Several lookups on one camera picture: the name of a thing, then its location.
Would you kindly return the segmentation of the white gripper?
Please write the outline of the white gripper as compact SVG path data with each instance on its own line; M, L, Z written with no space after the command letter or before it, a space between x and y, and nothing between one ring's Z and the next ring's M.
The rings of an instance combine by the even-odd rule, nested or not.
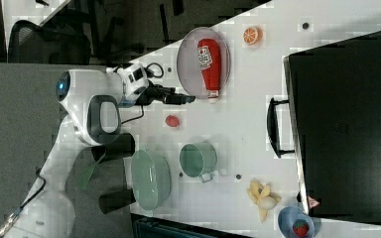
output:
M140 63L132 63L126 68L118 66L114 69L114 72L120 76L122 81L122 97L119 105L133 106L150 85L147 71ZM159 84L155 84L153 87L158 93L176 93L174 87L164 87ZM164 103L170 105L184 105L194 101L194 96L184 94L167 95L164 98Z

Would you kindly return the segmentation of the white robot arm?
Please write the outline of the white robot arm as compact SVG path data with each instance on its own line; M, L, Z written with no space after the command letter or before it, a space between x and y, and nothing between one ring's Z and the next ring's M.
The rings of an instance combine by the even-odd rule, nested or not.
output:
M191 95L153 83L154 76L148 66L139 63L106 70L69 69L61 75L57 101L67 115L27 197L1 225L0 238L69 237L75 212L65 194L67 178L80 152L120 137L119 109L143 107L155 100L171 105L195 101Z

